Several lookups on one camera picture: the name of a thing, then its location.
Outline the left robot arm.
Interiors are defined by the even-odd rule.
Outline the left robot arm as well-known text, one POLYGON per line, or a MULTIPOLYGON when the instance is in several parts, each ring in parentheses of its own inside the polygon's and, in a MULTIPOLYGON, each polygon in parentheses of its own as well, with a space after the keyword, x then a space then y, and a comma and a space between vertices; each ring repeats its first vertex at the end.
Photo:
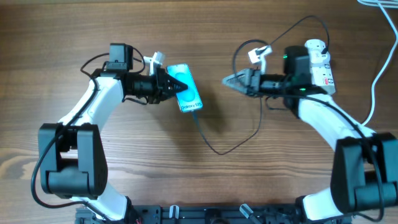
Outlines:
POLYGON ((140 56, 148 75, 133 70, 136 48, 112 43, 109 60, 89 74, 89 86, 75 107, 38 133, 39 159, 30 181, 34 201, 50 209, 83 205, 98 223, 142 223, 131 199, 108 183, 101 130, 118 104, 158 104, 187 90, 162 68, 164 55, 140 56))

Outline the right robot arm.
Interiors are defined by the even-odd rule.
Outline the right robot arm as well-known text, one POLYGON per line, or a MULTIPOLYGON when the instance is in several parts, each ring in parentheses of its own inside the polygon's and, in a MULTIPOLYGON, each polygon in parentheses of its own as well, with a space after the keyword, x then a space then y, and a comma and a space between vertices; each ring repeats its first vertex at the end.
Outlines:
POLYGON ((383 212, 397 205, 397 138, 377 133, 344 112, 326 89, 328 53, 294 45, 284 53, 284 72, 266 73, 268 46, 250 51, 252 68, 223 79, 250 97, 282 98, 285 107, 314 128, 334 152, 330 186, 298 199, 300 220, 315 223, 383 212))

